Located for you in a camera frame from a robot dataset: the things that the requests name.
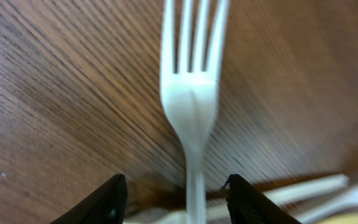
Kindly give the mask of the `white fork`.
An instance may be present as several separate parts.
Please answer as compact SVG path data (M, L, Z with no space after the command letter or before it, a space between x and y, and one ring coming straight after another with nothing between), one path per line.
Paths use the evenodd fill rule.
M264 192L264 195L278 206L306 200L328 194L347 187L348 176L344 174L330 175L319 179L308 180L298 184L279 187ZM188 215L184 210L177 210L164 215L151 224L187 224Z
M219 110L229 0L219 0L211 32L209 1L200 1L192 23L193 1L184 1L180 36L175 45L175 2L166 0L160 42L160 99L169 123L184 149L186 221L206 223L203 158Z

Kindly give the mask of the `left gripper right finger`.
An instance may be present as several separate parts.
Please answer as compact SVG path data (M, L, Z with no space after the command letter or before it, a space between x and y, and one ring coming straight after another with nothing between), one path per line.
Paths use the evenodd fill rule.
M231 174L226 199L232 224L300 224L239 174Z

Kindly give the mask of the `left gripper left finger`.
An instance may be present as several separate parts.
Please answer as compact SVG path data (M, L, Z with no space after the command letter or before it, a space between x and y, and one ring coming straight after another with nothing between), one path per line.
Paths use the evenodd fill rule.
M51 224L123 224L127 184L116 174Z

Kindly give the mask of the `white fork crossing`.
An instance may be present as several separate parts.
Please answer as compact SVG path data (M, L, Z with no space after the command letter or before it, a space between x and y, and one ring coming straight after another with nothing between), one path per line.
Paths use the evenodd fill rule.
M336 194L330 199L295 214L293 217L301 223L320 221L336 212L358 207L358 184Z

